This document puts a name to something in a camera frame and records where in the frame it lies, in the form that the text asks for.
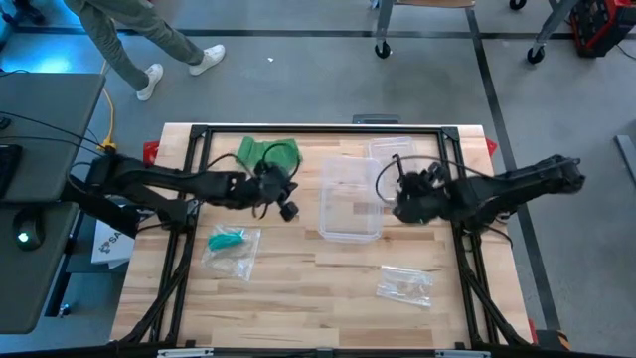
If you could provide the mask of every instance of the wooden table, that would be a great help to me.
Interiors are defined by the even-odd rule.
[[[156,163],[182,168],[191,124],[166,124]],[[493,173],[483,129],[459,126],[466,165]],[[218,133],[210,158],[239,148],[245,134]],[[256,140],[288,138],[285,134],[253,134]],[[368,245],[327,242],[318,234],[321,166],[331,156],[365,156],[372,138],[395,135],[297,134],[303,163],[295,177],[292,200],[300,209],[291,223],[277,210],[261,221],[250,210],[204,206],[197,229],[179,341],[197,346],[250,348],[451,348],[468,344],[466,317],[452,235],[447,222],[406,226],[384,215],[380,239]],[[417,152],[438,155],[430,136],[414,136]],[[195,156],[200,157],[201,145]],[[235,170],[233,160],[217,169]],[[162,191],[175,197],[176,193]],[[201,257],[214,224],[260,227],[260,246],[249,282],[216,279],[202,268]],[[524,338],[530,340],[510,244],[498,234],[484,233],[483,258],[495,303]],[[148,230],[137,236],[111,333],[121,338],[141,318],[157,294],[168,233]],[[421,269],[434,276],[432,306],[423,308],[376,297],[379,267]],[[475,311],[486,337],[483,309]],[[167,305],[163,332],[169,326]]]

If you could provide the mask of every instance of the computer mouse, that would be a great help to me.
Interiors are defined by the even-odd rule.
[[[13,218],[14,240],[18,248],[31,251],[44,242],[44,213],[40,207],[26,207]]]

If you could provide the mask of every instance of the metal cart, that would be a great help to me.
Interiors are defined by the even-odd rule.
[[[550,36],[557,30],[558,25],[569,16],[569,12],[576,6],[580,0],[549,0],[553,12],[548,16],[541,31],[535,38],[535,43],[528,50],[528,62],[535,65],[541,62],[546,56],[544,47]],[[527,0],[510,0],[510,8],[513,10],[521,10],[526,6]]]
[[[535,65],[541,62],[546,56],[544,47],[550,36],[555,32],[558,25],[564,21],[569,12],[580,0],[549,0],[550,6],[553,8],[552,13],[546,19],[541,31],[535,38],[535,43],[528,50],[528,62]],[[387,44],[387,30],[391,19],[391,12],[395,3],[399,0],[371,0],[371,7],[380,9],[378,15],[378,27],[376,29],[376,55],[385,59],[391,54],[391,47]],[[526,6],[527,0],[510,0],[510,8],[513,10],[521,10]]]
[[[453,0],[452,3],[453,5],[448,7],[461,8],[472,6],[473,1]],[[381,59],[385,59],[391,54],[391,47],[387,44],[387,30],[389,29],[391,12],[395,4],[434,6],[427,4],[425,0],[371,0],[371,8],[380,9],[380,14],[378,15],[378,27],[376,29],[376,55],[378,55]]]

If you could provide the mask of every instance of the plastic lid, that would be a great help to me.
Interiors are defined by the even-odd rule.
[[[369,143],[369,157],[380,162],[382,168],[394,161],[393,156],[398,154],[400,157],[415,154],[415,147],[411,137],[398,138],[380,138],[374,139]],[[405,160],[402,162],[404,173],[409,171],[417,171],[417,163],[413,160]],[[394,165],[382,175],[382,184],[380,193],[387,200],[394,200],[398,191],[399,172],[398,166]]]
[[[382,169],[371,158],[334,157],[322,168],[320,228],[323,238],[341,243],[368,243],[380,237],[383,203],[376,195]]]

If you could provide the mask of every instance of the person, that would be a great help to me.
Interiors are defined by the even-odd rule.
[[[110,19],[130,27],[174,59],[190,65],[193,76],[218,64],[226,54],[223,45],[206,50],[197,47],[166,24],[147,0],[65,0],[65,3],[78,15],[81,25],[110,66],[137,91],[137,98],[142,101],[152,96],[163,76],[163,67],[154,64],[146,71],[137,68],[124,51]]]

